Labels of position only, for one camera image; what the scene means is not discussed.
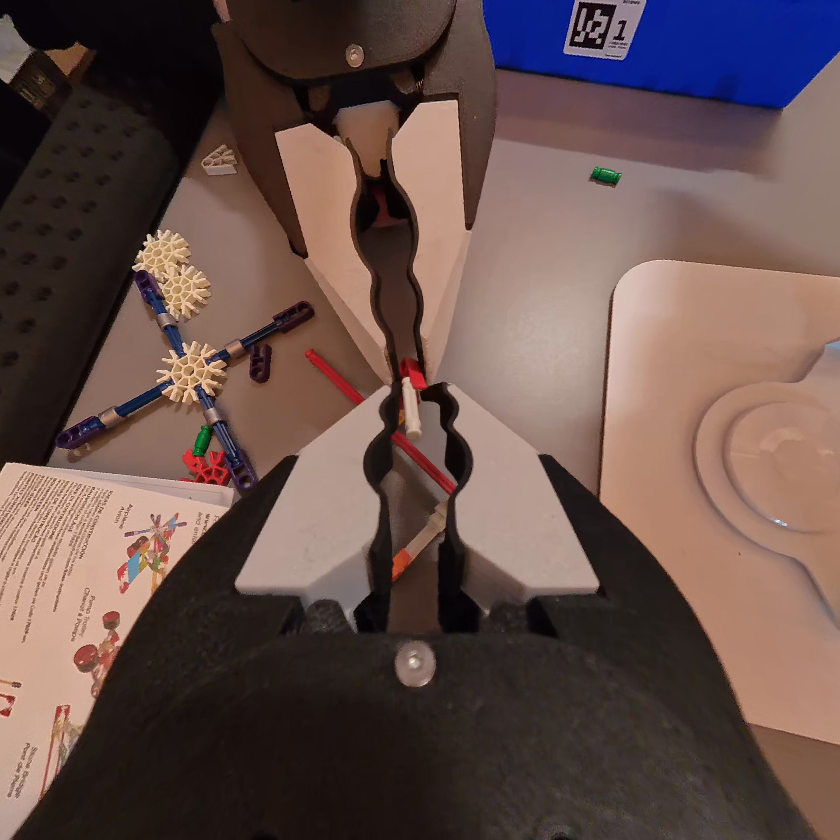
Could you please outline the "blue storage bin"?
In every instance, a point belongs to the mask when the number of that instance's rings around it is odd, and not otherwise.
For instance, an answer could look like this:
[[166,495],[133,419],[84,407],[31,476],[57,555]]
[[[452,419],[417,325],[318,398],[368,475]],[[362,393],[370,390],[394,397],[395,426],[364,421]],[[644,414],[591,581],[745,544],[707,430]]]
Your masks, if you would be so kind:
[[782,109],[838,54],[838,1],[486,1],[499,68]]

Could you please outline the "red toy connector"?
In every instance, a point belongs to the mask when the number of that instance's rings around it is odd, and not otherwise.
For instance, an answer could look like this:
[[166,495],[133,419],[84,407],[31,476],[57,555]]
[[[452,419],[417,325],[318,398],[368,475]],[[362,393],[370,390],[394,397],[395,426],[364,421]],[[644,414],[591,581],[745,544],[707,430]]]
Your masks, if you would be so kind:
[[182,462],[191,475],[181,478],[181,481],[227,487],[232,479],[223,450],[209,449],[204,455],[195,455],[188,449]]

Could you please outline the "blue rod snowflake assembly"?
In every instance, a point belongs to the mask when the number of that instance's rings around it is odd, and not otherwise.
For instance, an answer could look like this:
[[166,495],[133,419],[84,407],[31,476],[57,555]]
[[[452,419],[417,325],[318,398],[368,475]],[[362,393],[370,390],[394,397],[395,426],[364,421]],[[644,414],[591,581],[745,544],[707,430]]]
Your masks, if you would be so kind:
[[207,343],[186,342],[180,323],[196,315],[211,295],[205,274],[190,264],[191,255],[184,237],[171,230],[158,230],[146,236],[132,265],[133,283],[169,344],[162,359],[163,368],[157,371],[156,383],[150,390],[64,429],[56,436],[55,444],[62,449],[88,445],[162,398],[173,403],[194,404],[203,413],[204,425],[213,428],[208,450],[225,452],[231,481],[240,493],[246,493],[256,485],[257,475],[217,404],[228,364],[249,358],[253,343],[264,343],[272,335],[297,329],[310,321],[315,311],[309,302],[297,302],[275,315],[267,325],[227,343],[221,350]]

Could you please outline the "instruction booklet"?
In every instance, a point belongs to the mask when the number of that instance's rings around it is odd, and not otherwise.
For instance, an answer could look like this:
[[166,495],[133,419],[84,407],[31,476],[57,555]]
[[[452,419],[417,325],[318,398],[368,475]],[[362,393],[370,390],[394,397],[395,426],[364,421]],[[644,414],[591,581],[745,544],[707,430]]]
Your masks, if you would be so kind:
[[67,763],[130,629],[234,491],[7,464],[1,499],[1,837]]

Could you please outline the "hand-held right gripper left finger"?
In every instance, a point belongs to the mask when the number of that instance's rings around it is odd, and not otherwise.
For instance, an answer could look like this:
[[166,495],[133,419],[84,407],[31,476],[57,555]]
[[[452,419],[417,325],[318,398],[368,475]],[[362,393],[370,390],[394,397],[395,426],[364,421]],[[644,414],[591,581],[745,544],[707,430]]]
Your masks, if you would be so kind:
[[363,632],[387,628],[396,393],[384,385],[302,449],[235,581],[247,595],[340,605]]

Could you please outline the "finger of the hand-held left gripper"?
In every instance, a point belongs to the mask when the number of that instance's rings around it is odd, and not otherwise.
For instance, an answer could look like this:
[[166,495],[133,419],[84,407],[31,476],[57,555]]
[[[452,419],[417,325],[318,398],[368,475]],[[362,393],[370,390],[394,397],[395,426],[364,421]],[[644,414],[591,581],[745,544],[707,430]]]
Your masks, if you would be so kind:
[[391,140],[395,183],[414,225],[411,278],[422,297],[418,327],[426,377],[445,354],[469,239],[456,100],[418,104]]
[[373,311],[374,273],[356,234],[361,174],[354,150],[311,123],[277,131],[275,139],[306,265],[373,372],[391,384],[386,336]]

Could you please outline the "colourful toy construction model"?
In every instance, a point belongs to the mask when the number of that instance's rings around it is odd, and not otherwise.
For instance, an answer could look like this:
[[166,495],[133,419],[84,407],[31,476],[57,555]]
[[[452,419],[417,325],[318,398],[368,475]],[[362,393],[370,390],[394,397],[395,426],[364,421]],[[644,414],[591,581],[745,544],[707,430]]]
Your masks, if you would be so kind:
[[[308,349],[305,352],[305,357],[310,363],[324,374],[333,383],[341,393],[345,394],[351,402],[358,406],[364,402],[364,397],[348,383],[341,374],[339,374],[333,367],[321,357],[313,349]],[[414,395],[415,417],[409,421],[405,420],[405,412],[401,411],[401,419],[408,434],[396,431],[392,436],[392,443],[394,446],[402,450],[409,459],[414,462],[416,466],[423,471],[423,473],[431,478],[434,483],[440,487],[446,498],[449,498],[456,488],[455,482],[448,478],[445,473],[438,468],[428,457],[426,457],[415,445],[414,441],[420,438],[421,424],[418,416],[419,395],[427,388],[425,374],[421,371],[421,366],[418,361],[403,359],[399,365],[399,375],[401,385],[410,385],[409,391]],[[392,582],[396,582],[408,567],[415,561],[418,555],[432,543],[438,535],[443,533],[446,524],[448,502],[443,500],[439,502],[433,513],[429,516],[426,524],[421,531],[392,559]]]

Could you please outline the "white metal stand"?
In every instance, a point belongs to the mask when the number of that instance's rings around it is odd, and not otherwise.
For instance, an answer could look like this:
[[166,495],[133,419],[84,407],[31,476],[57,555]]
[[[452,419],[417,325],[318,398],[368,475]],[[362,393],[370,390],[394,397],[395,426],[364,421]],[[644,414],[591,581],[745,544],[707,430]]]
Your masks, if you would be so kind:
[[612,297],[600,499],[752,724],[838,744],[838,278],[653,260]]

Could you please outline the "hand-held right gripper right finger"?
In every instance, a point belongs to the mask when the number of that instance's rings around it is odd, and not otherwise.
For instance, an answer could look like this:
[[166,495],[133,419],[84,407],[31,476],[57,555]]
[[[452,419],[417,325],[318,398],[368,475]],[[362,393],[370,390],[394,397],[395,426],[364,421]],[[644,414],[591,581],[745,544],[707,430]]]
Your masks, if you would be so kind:
[[422,399],[439,408],[445,466],[456,481],[438,550],[441,629],[474,632],[497,604],[597,593],[537,450],[456,385],[432,385]]

